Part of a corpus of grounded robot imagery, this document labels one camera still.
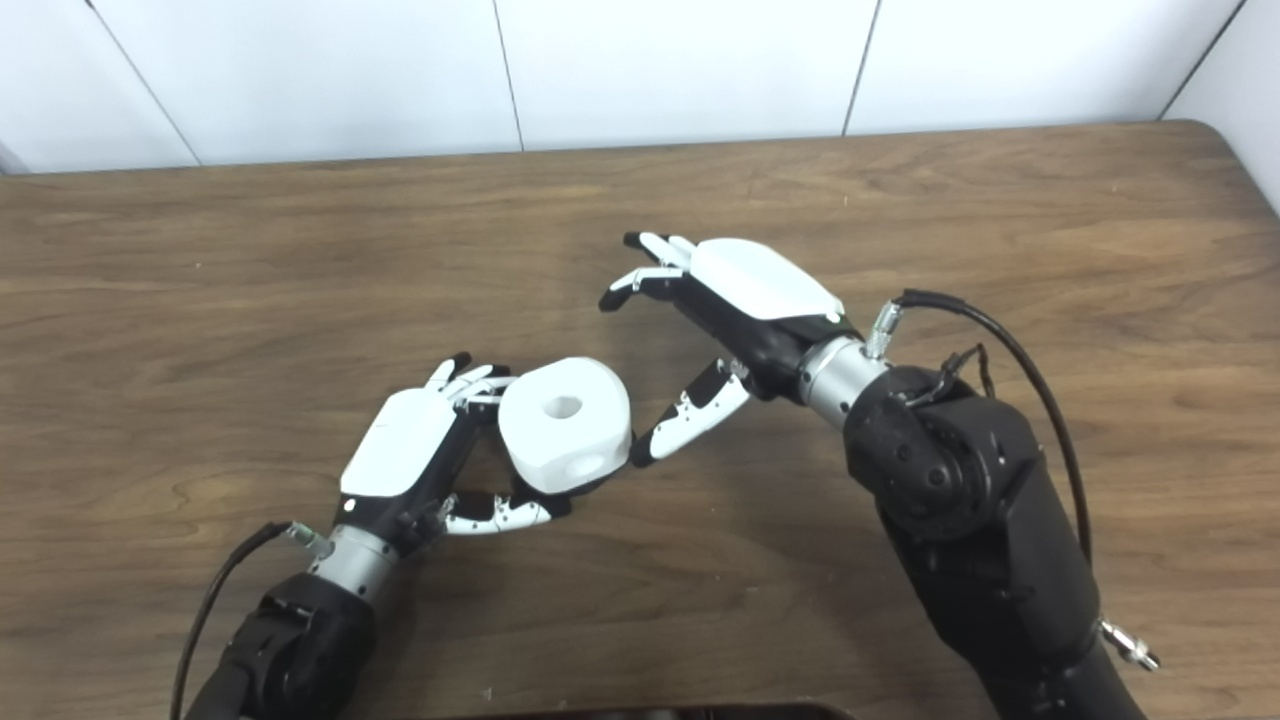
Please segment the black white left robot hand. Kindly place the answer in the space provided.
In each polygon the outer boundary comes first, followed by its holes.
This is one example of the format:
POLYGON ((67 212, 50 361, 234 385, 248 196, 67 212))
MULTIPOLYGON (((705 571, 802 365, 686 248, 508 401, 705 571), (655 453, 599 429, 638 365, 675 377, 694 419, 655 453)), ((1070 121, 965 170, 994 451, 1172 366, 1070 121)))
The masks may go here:
POLYGON ((424 386, 389 396, 340 474, 337 527, 374 536, 406 559, 443 536, 490 536, 566 518, 572 502, 518 477, 504 493, 457 489, 477 439, 497 424, 516 377, 506 365, 445 359, 424 386))

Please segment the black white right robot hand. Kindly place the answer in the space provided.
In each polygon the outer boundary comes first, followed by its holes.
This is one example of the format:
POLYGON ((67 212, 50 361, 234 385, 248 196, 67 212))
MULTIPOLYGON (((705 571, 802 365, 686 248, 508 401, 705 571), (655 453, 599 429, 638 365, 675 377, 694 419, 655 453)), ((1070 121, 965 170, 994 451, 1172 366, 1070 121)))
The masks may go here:
POLYGON ((616 313, 643 295, 676 307, 727 352, 710 360, 634 441, 628 459, 636 468, 690 445, 750 398, 806 406, 819 363, 858 338, 842 301, 764 243, 628 232, 623 245, 654 264, 613 281, 599 310, 616 313))

